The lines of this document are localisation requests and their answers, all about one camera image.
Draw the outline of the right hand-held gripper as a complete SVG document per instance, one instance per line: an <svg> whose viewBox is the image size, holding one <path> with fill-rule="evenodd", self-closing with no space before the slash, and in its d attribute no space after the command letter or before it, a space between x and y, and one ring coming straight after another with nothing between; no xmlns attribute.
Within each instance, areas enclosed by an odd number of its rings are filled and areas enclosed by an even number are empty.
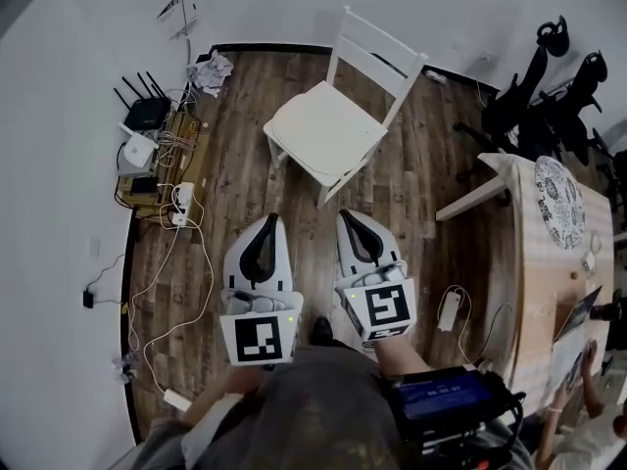
<svg viewBox="0 0 627 470"><path fill-rule="evenodd" d="M336 226L345 277L335 291L362 342L406 335L416 323L415 290L413 279L407 277L407 264L396 261L396 238L384 225L358 211L339 211ZM365 273L375 265L385 266Z"/></svg>

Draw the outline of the white wooden chair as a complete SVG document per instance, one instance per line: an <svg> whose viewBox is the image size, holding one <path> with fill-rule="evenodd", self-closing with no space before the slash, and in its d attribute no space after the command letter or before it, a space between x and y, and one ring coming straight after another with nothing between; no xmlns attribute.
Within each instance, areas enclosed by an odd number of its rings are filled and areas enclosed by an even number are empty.
<svg viewBox="0 0 627 470"><path fill-rule="evenodd" d="M317 206L322 208L371 160L426 60L346 6L326 79L291 98L264 125L273 166L286 159L297 163L318 183ZM383 120L334 86L340 62L393 97Z"/></svg>

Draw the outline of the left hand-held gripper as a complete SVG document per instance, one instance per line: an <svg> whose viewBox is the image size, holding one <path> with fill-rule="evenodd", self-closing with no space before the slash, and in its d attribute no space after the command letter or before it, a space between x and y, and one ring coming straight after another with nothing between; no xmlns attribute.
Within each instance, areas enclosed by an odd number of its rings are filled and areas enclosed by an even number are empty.
<svg viewBox="0 0 627 470"><path fill-rule="evenodd" d="M251 224L224 258L220 320L234 366L290 362L298 341L304 297L293 290L293 273L283 220L271 213ZM256 287L276 290L235 290Z"/></svg>

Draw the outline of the white power adapter on floor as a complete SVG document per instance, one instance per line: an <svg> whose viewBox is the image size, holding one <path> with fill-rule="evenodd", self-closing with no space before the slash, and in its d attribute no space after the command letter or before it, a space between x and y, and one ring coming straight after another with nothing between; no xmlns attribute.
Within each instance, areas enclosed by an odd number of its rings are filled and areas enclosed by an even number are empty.
<svg viewBox="0 0 627 470"><path fill-rule="evenodd" d="M454 286L447 290L438 308L438 329L450 332L455 324L457 313L464 299L463 289Z"/></svg>

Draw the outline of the person's grey shirt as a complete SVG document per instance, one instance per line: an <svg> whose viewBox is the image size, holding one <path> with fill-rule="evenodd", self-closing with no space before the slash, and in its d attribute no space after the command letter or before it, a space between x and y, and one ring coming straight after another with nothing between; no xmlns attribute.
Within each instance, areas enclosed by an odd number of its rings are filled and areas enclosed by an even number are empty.
<svg viewBox="0 0 627 470"><path fill-rule="evenodd" d="M399 433L377 357L333 340L267 371L248 395L226 394L195 426L156 424L132 470L434 470ZM499 420L482 447L513 430ZM534 470L518 436L504 470Z"/></svg>

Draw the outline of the black router with antennas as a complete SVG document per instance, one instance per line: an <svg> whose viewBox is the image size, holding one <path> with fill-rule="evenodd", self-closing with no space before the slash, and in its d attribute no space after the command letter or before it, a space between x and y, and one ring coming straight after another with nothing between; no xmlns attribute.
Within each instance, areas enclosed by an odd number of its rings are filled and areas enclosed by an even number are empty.
<svg viewBox="0 0 627 470"><path fill-rule="evenodd" d="M148 71L145 72L145 75L150 83L145 81L141 73L137 73L138 79L148 94L147 97L144 97L127 78L124 76L121 78L122 82L137 97L132 104L124 100L117 88L114 89L114 92L128 109L123 124L128 129L137 132L160 129L166 121L172 104L172 100L166 95L153 75Z"/></svg>

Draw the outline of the cardboard box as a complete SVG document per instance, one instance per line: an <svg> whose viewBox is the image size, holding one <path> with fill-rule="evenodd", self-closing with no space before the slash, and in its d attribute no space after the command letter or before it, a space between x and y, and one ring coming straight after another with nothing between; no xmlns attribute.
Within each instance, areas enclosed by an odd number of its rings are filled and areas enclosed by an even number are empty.
<svg viewBox="0 0 627 470"><path fill-rule="evenodd" d="M194 203L188 220L201 221L198 204L204 196L206 166L210 146L210 134L202 121L189 113L173 114L163 129L146 134L159 148L153 153L150 175L159 178L159 188L155 195L130 195L133 178L119 177L114 193L118 205L132 209L139 219L159 222L165 228L175 228L171 222L174 213L170 195L172 188L182 182L194 184Z"/></svg>

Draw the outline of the round patterned plate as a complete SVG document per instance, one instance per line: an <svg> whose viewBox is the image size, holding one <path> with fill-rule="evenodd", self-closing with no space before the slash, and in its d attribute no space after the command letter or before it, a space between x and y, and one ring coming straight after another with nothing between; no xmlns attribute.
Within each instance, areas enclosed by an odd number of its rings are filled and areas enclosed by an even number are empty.
<svg viewBox="0 0 627 470"><path fill-rule="evenodd" d="M577 247L585 232L585 207L578 182L558 160L547 156L534 166L540 215L554 242L564 250Z"/></svg>

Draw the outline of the white-legged table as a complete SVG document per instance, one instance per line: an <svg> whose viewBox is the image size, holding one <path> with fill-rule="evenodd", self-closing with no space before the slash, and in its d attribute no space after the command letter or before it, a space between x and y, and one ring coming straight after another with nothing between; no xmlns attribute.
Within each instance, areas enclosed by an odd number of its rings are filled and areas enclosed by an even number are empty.
<svg viewBox="0 0 627 470"><path fill-rule="evenodd" d="M491 180L437 211L435 218L439 222L446 221L463 214L504 191L510 193L504 180L496 174ZM508 255L510 263L505 270L505 276L513 282L513 288L509 295L498 297L496 301L488 305L486 309L486 325L488 327L487 333L489 340L482 354L484 357L492 360L495 371L502 376L506 387L512 392L518 393L513 391L506 381L508 358L513 348L516 346L517 341L517 316L519 308L518 276L516 272L519 270L518 264L520 263L520 255L516 252L518 242L516 240L516 227L514 226L514 212L513 219L509 222L509 226L513 229L513 248ZM608 330L608 323L587 319L585 322L585 344L589 340L596 340L599 346L604 346L607 341Z"/></svg>

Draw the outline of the black chest-mounted screen device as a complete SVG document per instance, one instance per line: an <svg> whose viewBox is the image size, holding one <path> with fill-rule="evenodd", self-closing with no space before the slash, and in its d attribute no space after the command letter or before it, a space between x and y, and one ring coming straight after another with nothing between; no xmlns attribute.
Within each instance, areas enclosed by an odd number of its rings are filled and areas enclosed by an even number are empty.
<svg viewBox="0 0 627 470"><path fill-rule="evenodd" d="M523 392L512 393L494 372L471 365L407 374L389 380L385 397L401 435L434 470L503 470L523 420ZM505 414L513 432L482 447L478 436Z"/></svg>

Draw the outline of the person's black shoe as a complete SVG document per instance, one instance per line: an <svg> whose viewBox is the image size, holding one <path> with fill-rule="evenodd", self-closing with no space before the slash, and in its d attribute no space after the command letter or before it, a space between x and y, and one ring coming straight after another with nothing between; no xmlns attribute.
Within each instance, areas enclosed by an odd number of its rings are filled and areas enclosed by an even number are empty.
<svg viewBox="0 0 627 470"><path fill-rule="evenodd" d="M313 346L330 346L333 344L334 334L329 320L325 316L319 316L313 323L309 335L309 342Z"/></svg>

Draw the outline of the black office chair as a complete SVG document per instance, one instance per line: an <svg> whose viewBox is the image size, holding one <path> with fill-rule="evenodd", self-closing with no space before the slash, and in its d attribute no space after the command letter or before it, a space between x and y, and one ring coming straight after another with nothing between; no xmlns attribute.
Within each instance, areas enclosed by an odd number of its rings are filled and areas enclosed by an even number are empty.
<svg viewBox="0 0 627 470"><path fill-rule="evenodd" d="M622 169L621 165L627 165L627 156L613 156L599 135L599 132L595 128L593 128L592 131L594 136L593 147L605 158L604 163L599 164L597 169L600 170L608 180L607 194L610 199L621 199L621 202L617 204L618 206L624 205L627 201L627 170Z"/></svg>
<svg viewBox="0 0 627 470"><path fill-rule="evenodd" d="M606 79L607 66L602 52L597 51L585 57L561 96L541 92L541 101L528 107L519 124L519 155L532 162L541 156L555 157L561 162L562 145L583 166L588 166L588 130L580 115L591 105L601 110L594 94Z"/></svg>
<svg viewBox="0 0 627 470"><path fill-rule="evenodd" d="M487 102L481 113L482 132L461 121L453 125L455 132L467 134L489 153L517 153L508 134L523 121L532 95L547 71L549 56L561 58L569 50L565 17L559 16L555 23L541 24L536 43L537 49L523 78L518 80L516 73L509 87Z"/></svg>

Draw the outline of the white paper sheet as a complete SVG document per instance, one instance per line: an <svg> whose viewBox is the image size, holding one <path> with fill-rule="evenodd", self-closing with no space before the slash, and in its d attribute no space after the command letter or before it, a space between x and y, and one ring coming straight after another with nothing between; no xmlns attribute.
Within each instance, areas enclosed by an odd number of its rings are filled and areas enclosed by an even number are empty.
<svg viewBox="0 0 627 470"><path fill-rule="evenodd" d="M189 27L197 21L196 4L191 0L185 0L187 20ZM183 18L180 0L169 0L166 6L156 17L158 29L166 40L177 38L183 34Z"/></svg>

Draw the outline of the person's right forearm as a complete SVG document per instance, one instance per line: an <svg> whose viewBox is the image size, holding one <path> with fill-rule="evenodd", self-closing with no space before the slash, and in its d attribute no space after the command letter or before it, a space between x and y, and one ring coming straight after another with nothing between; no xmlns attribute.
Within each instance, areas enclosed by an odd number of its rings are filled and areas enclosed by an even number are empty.
<svg viewBox="0 0 627 470"><path fill-rule="evenodd" d="M394 336L373 343L382 374L392 378L432 371L417 353L405 335Z"/></svg>

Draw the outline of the flat grey device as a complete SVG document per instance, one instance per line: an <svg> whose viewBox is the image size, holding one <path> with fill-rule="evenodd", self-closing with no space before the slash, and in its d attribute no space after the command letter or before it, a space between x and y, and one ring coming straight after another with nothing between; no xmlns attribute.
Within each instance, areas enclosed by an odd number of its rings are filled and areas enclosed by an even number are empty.
<svg viewBox="0 0 627 470"><path fill-rule="evenodd" d="M121 177L142 177L150 175L153 171L153 165L151 161L147 161L143 166L136 166L130 163L124 156L121 156L118 160L118 176Z"/></svg>

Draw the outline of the person's left forearm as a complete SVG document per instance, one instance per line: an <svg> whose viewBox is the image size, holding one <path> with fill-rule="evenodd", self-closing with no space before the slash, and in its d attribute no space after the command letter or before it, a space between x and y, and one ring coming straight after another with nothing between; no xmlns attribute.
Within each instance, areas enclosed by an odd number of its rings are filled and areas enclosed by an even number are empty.
<svg viewBox="0 0 627 470"><path fill-rule="evenodd" d="M195 426L226 394L248 395L263 382L266 371L260 366L231 366L223 371L182 415L182 422Z"/></svg>

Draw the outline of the crumpled white paper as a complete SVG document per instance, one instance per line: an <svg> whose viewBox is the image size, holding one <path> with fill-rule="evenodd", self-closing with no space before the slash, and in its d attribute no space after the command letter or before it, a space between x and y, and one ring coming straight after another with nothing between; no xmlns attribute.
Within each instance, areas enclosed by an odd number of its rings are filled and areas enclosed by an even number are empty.
<svg viewBox="0 0 627 470"><path fill-rule="evenodd" d="M233 64L214 50L207 61L187 68L188 80L198 90L217 98L225 80L231 76Z"/></svg>

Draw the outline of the white power strip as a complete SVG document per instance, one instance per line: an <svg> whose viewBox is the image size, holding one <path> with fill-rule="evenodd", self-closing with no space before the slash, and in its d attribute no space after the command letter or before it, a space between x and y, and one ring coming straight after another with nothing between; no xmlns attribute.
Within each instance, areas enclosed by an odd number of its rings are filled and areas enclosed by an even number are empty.
<svg viewBox="0 0 627 470"><path fill-rule="evenodd" d="M186 412L192 404L192 401L190 399L172 389L166 389L164 391L163 399L167 404L175 407L181 412Z"/></svg>
<svg viewBox="0 0 627 470"><path fill-rule="evenodd" d="M174 186L170 198L174 206L174 213L171 219L172 224L176 227L186 226L192 204L194 203L194 184L182 182Z"/></svg>

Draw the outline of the white router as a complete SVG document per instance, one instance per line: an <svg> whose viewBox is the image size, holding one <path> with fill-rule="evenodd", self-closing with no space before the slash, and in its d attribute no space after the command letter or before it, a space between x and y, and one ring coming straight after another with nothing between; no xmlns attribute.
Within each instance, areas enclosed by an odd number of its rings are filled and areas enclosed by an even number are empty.
<svg viewBox="0 0 627 470"><path fill-rule="evenodd" d="M159 145L153 139L128 128L122 122L118 123L118 127L129 136L122 148L125 159L131 165L143 167L151 160Z"/></svg>

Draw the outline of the silver laptop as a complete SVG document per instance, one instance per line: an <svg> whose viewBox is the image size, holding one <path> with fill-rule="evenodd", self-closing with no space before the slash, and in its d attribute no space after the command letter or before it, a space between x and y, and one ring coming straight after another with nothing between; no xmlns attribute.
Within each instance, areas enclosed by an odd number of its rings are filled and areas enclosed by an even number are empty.
<svg viewBox="0 0 627 470"><path fill-rule="evenodd" d="M585 345L585 322L601 289L602 286L597 287L572 306L563 306L566 309L565 318L557 325L552 344L549 381L546 388L549 394L576 370L576 363L581 358Z"/></svg>

